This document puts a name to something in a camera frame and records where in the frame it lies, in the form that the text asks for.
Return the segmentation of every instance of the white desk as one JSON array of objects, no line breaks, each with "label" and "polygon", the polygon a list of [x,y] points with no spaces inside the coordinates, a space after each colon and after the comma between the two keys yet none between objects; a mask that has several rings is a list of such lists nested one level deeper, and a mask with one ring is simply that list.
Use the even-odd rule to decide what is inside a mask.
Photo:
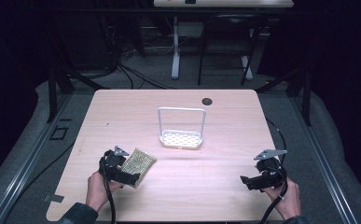
[{"label": "white desk", "polygon": [[[185,0],[154,0],[155,7],[276,7],[286,8],[294,6],[292,0],[196,0],[195,4],[186,4]],[[180,52],[178,47],[178,21],[174,17],[174,62],[172,78],[179,78]],[[243,66],[247,65],[247,58],[242,57]],[[253,75],[249,68],[246,79],[252,80]]]},{"label": "white desk", "polygon": [[154,0],[155,7],[292,7],[292,0],[196,0],[186,4],[185,0]]},{"label": "white desk", "polygon": [[[213,103],[203,105],[203,98]],[[161,145],[161,106],[206,110],[199,149]],[[87,178],[115,145],[129,153],[138,147],[157,158],[138,189],[115,191],[117,221],[260,220],[271,204],[267,195],[248,190],[240,179],[259,175],[253,158],[274,148],[254,91],[107,90],[97,91],[92,99],[55,192],[64,199],[51,203],[48,220],[56,221],[74,203],[85,202]],[[110,220],[110,214],[106,204],[98,220]],[[270,219],[281,218],[273,211]]]}]

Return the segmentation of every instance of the human hand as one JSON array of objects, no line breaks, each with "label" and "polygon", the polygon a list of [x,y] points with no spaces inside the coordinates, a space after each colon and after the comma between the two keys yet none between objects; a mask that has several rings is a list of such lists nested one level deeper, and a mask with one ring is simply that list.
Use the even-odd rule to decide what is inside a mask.
[{"label": "human hand", "polygon": [[[283,185],[276,189],[263,189],[271,200],[275,200],[282,191]],[[283,220],[291,217],[301,215],[301,199],[299,197],[299,185],[287,178],[287,193],[284,198],[276,205],[276,210],[279,212]]]},{"label": "human hand", "polygon": [[[109,182],[111,192],[123,186],[124,184],[119,182]],[[88,192],[85,204],[99,212],[107,201],[104,177],[99,172],[95,172],[88,178]]]}]

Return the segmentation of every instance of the black wire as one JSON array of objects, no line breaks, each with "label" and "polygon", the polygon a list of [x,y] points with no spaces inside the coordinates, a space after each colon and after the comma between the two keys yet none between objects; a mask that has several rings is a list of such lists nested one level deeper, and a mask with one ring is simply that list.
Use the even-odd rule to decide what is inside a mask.
[{"label": "black wire", "polygon": [[119,59],[119,63],[121,63],[121,60],[128,60],[133,56],[133,51],[135,50],[133,45],[128,45],[126,47],[121,48],[122,52],[121,57]]},{"label": "black wire", "polygon": [[32,184],[37,180],[38,177],[40,177],[42,174],[44,174],[44,172],[47,171],[47,169],[56,161],[58,161],[73,145],[75,144],[75,142],[73,142],[72,144],[70,144],[70,146],[63,152],[61,153],[61,155],[59,155],[54,161],[52,161],[48,166],[46,166],[46,168],[44,168],[25,188],[23,188],[23,190],[21,191],[21,193],[18,195],[17,199],[15,200],[15,202],[11,205],[8,213],[6,214],[5,217],[5,221],[3,223],[6,223],[8,220],[9,215],[11,214],[12,210],[14,209],[15,205],[17,204],[17,202],[20,200],[21,196],[26,192],[26,190],[28,188],[30,188],[32,186]]},{"label": "black wire", "polygon": [[106,190],[106,194],[107,194],[107,199],[110,203],[110,208],[111,208],[111,224],[115,224],[116,223],[116,206],[114,205],[114,201],[113,201],[113,195],[111,193],[110,190],[110,184],[109,184],[109,180],[107,178],[108,173],[106,172],[106,170],[104,169],[104,188]]},{"label": "black wire", "polygon": [[[279,128],[270,120],[270,119],[267,119],[267,117],[265,117],[265,120],[273,126],[273,128],[279,133],[280,137],[282,138],[282,141],[283,141],[283,149],[287,149],[287,144],[285,142],[285,137],[283,136],[282,132],[279,130]],[[281,158],[281,162],[280,164],[283,165],[283,162],[285,161],[285,154],[282,156]]]},{"label": "black wire", "polygon": [[265,117],[265,120],[273,126],[273,128],[280,134],[280,137],[282,138],[282,141],[283,141],[283,149],[287,149],[287,145],[285,143],[285,138],[284,136],[282,135],[282,132],[279,130],[279,128],[270,120],[270,119],[267,119],[267,117]]},{"label": "black wire", "polygon": [[86,77],[88,79],[95,79],[95,78],[99,78],[99,77],[107,77],[110,74],[114,73],[115,71],[116,71],[116,68],[112,67],[112,68],[109,68],[109,69],[103,71],[101,74],[83,75],[83,77]]},{"label": "black wire", "polygon": [[258,224],[263,224],[267,221],[268,216],[270,215],[270,213],[272,212],[272,210],[276,207],[276,205],[284,198],[285,194],[287,193],[287,177],[285,175],[283,175],[280,171],[270,168],[268,167],[268,169],[273,170],[274,172],[277,172],[279,175],[281,175],[284,179],[284,185],[282,188],[282,191],[280,192],[279,196],[273,200],[273,202],[271,203],[271,205],[267,208],[267,211],[265,212],[264,216],[262,217],[262,219],[258,222]]},{"label": "black wire", "polygon": [[119,68],[125,74],[125,76],[127,76],[128,80],[131,82],[131,90],[133,90],[133,81],[132,81],[130,75],[128,75],[128,73],[122,68],[122,65],[120,65]]},{"label": "black wire", "polygon": [[124,70],[127,70],[128,72],[131,72],[132,74],[136,75],[137,77],[141,78],[144,82],[147,82],[155,87],[161,88],[161,89],[175,89],[174,87],[170,87],[167,85],[164,85],[162,83],[159,83],[158,81],[147,77],[146,75],[143,75],[142,73],[140,73],[139,71],[136,71],[134,69],[131,69],[130,67],[124,65],[123,63],[118,65],[119,67],[121,67]]},{"label": "black wire", "polygon": [[146,83],[145,77],[142,77],[142,80],[143,80],[143,82],[140,84],[140,86],[138,88],[136,88],[137,90],[142,89],[142,87],[145,85],[145,83]]}]

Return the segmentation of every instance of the sponge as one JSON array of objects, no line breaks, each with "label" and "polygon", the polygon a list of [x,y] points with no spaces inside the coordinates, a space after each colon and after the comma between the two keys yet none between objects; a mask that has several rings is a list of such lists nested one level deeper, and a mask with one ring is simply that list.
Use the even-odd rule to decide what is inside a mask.
[{"label": "sponge", "polygon": [[125,160],[124,164],[122,164],[121,171],[134,175],[140,174],[139,179],[134,183],[134,185],[130,185],[134,189],[137,189],[143,177],[153,165],[153,163],[157,159],[153,156],[148,155],[144,151],[139,150],[138,148],[131,154],[131,156]]}]

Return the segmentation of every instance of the sleeve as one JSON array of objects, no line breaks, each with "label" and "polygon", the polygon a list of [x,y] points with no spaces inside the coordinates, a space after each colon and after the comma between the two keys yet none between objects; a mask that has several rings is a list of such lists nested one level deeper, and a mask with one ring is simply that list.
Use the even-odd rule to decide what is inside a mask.
[{"label": "sleeve", "polygon": [[291,217],[282,224],[309,224],[306,217]]},{"label": "sleeve", "polygon": [[93,224],[98,218],[98,213],[84,203],[75,203],[58,223],[61,224]]}]

